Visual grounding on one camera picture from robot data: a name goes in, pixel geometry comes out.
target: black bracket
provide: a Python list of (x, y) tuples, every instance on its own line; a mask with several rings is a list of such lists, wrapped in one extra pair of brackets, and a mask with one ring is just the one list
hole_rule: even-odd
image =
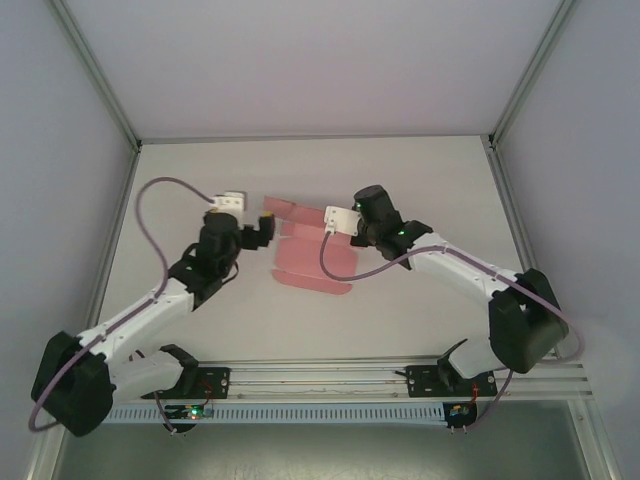
[[(229, 395), (231, 369), (227, 367), (198, 367), (193, 387), (186, 393), (174, 387), (170, 390), (158, 392), (161, 400), (225, 400)], [(153, 399), (153, 393), (143, 396)]]
[(494, 397), (498, 393), (493, 372), (481, 373), (471, 379), (460, 379), (453, 387), (447, 387), (438, 376), (437, 365), (409, 365), (405, 369), (407, 390), (411, 398), (452, 398), (473, 396), (473, 386), (478, 397)]

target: pink cloth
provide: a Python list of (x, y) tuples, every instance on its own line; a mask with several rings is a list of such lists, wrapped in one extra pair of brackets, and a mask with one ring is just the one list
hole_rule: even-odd
[[(283, 285), (306, 288), (332, 295), (344, 295), (352, 285), (328, 278), (320, 268), (320, 247), (324, 239), (324, 211), (265, 197), (264, 209), (285, 220), (276, 252), (273, 278)], [(325, 249), (325, 265), (339, 276), (356, 272), (357, 253), (349, 246), (350, 237), (332, 235)]]

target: floor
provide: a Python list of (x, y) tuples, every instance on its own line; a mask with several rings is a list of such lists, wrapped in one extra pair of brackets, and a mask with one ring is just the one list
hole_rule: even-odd
[(171, 438), (160, 425), (103, 425), (70, 438), (59, 480), (578, 480), (566, 405), (505, 403), (468, 435), (443, 429), (220, 426)]

